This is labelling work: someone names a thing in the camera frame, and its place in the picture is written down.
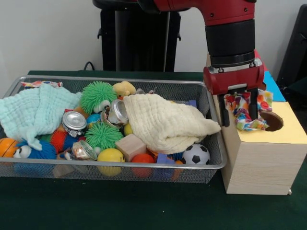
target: blue panel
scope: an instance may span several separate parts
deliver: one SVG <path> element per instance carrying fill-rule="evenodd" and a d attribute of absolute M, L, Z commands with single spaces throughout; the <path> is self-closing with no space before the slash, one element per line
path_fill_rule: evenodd
<path fill-rule="evenodd" d="M 267 85 L 267 91 L 270 91 L 274 94 L 273 101 L 275 102 L 285 102 L 286 101 L 269 71 L 264 72 L 263 82 Z"/>

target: silver tin can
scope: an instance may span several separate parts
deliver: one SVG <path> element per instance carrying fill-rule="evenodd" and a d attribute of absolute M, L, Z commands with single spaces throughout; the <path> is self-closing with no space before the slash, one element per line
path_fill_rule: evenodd
<path fill-rule="evenodd" d="M 75 111 L 64 113 L 62 124 L 66 132 L 73 138 L 83 136 L 86 132 L 87 122 L 85 117 Z"/>
<path fill-rule="evenodd" d="M 128 115 L 125 104 L 122 100 L 114 100 L 110 107 L 108 121 L 116 126 L 123 126 L 128 123 Z"/>
<path fill-rule="evenodd" d="M 77 160 L 97 160 L 97 154 L 93 148 L 84 140 L 72 145 L 72 153 Z"/>

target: yellow duck toy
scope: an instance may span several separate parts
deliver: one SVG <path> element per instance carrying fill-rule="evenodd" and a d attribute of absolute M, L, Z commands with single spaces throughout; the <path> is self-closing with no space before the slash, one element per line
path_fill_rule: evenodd
<path fill-rule="evenodd" d="M 121 100 L 124 98 L 124 96 L 129 96 L 131 94 L 135 94 L 136 92 L 135 87 L 126 80 L 113 85 L 113 89 L 117 94 L 117 98 Z"/>

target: red robot arm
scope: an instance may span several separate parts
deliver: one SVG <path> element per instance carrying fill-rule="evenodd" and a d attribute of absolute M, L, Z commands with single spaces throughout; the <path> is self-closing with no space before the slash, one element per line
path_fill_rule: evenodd
<path fill-rule="evenodd" d="M 204 82 L 213 95 L 218 95 L 221 121 L 229 126 L 224 95 L 251 92 L 249 113 L 258 118 L 258 87 L 264 77 L 260 59 L 255 59 L 256 0 L 138 0 L 147 12 L 179 11 L 196 7 L 205 20 L 211 66 L 204 68 Z"/>

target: table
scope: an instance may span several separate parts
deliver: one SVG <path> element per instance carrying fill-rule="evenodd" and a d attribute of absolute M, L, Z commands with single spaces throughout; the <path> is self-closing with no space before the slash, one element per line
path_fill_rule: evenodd
<path fill-rule="evenodd" d="M 201 73 L 29 74 L 202 78 Z M 305 161 L 291 196 L 227 195 L 219 171 L 209 184 L 0 178 L 1 229 L 306 229 L 306 178 Z"/>

